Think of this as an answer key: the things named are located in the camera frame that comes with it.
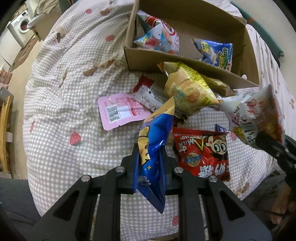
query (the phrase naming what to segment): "washing machine door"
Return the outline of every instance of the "washing machine door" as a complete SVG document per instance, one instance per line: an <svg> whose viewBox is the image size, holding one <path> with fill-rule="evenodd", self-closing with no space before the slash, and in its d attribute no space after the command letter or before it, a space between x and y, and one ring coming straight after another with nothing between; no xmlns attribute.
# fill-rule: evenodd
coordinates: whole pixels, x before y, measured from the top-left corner
<svg viewBox="0 0 296 241"><path fill-rule="evenodd" d="M29 28L27 28L27 24L30 22L31 20L29 19L29 17L23 17L18 25L18 30L21 34L25 34L29 31Z"/></svg>

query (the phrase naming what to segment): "checkered tablecloth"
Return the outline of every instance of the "checkered tablecloth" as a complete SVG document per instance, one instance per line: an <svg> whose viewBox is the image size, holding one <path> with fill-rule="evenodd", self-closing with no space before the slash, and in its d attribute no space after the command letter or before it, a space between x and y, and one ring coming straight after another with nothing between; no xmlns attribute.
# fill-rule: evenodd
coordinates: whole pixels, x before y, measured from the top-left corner
<svg viewBox="0 0 296 241"><path fill-rule="evenodd" d="M209 2L241 17L227 0ZM96 100L119 92L131 93L141 76L128 72L123 52L132 6L132 0L78 1L56 22L32 65L26 86L23 140L30 189L41 215L82 175L103 175L131 154L141 121L105 131ZM260 87L273 86L285 115L285 129L296 136L293 97L265 42L252 26L247 25L247 29L256 54ZM86 74L89 69L93 75ZM165 78L162 74L147 77ZM184 127L214 130L216 123L226 128L229 125L223 112L203 108ZM73 133L81 138L79 146L70 144ZM231 180L226 184L238 192L249 183L247 191L239 195L243 199L272 171L274 161L230 135L227 142ZM166 150L176 157L171 146ZM139 192L122 195L121 238L143 240L175 233L177 215L175 196L167 197L164 213L159 214Z"/></svg>

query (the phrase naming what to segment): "red candy bag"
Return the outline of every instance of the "red candy bag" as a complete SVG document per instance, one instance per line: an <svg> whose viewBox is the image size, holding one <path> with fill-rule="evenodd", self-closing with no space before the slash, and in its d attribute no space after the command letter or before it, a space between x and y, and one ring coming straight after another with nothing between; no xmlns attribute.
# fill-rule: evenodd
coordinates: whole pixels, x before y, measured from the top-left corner
<svg viewBox="0 0 296 241"><path fill-rule="evenodd" d="M217 176L229 181L229 163L225 132L173 128L179 166L194 176Z"/></svg>

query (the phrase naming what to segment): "cartoon eye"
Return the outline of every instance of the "cartoon eye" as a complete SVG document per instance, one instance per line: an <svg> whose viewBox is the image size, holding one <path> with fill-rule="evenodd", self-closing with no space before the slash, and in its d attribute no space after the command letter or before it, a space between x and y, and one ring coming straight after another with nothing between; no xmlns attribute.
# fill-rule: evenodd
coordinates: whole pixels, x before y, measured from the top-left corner
<svg viewBox="0 0 296 241"><path fill-rule="evenodd" d="M222 151L226 151L227 150L227 147L224 143L221 144L221 150Z"/></svg>
<svg viewBox="0 0 296 241"><path fill-rule="evenodd" d="M216 152L220 152L220 146L217 143L214 144L214 149Z"/></svg>

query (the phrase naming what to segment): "cardboard box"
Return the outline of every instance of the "cardboard box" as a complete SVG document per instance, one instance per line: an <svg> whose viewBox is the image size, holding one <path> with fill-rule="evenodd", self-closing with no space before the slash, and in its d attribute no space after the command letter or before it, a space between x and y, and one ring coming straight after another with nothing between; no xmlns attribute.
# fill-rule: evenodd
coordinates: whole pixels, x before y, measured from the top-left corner
<svg viewBox="0 0 296 241"><path fill-rule="evenodd" d="M142 10L170 24L180 36L179 55L137 47L136 14ZM181 61L199 73L219 79L232 89L259 85L254 49L245 27L234 17L203 0L135 0L127 29L124 52L130 71L160 72L157 64ZM233 43L231 73L195 58L199 56L191 38ZM248 80L241 78L245 74Z"/></svg>

